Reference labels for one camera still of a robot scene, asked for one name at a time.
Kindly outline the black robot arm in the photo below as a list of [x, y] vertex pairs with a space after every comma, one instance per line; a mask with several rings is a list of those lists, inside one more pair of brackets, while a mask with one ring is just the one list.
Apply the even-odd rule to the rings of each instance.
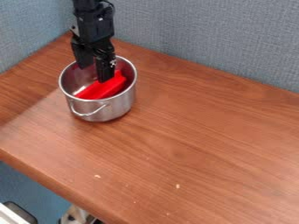
[[108, 0], [72, 0], [76, 24], [70, 27], [70, 49], [78, 68], [96, 67], [97, 81], [114, 77], [114, 5]]

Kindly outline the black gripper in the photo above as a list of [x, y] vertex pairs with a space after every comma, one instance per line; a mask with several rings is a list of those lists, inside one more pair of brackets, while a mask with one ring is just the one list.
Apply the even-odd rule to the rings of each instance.
[[96, 57], [97, 81], [114, 77], [116, 55], [110, 38], [114, 36], [113, 10], [74, 10], [76, 24], [70, 27], [70, 49], [78, 68], [93, 64]]

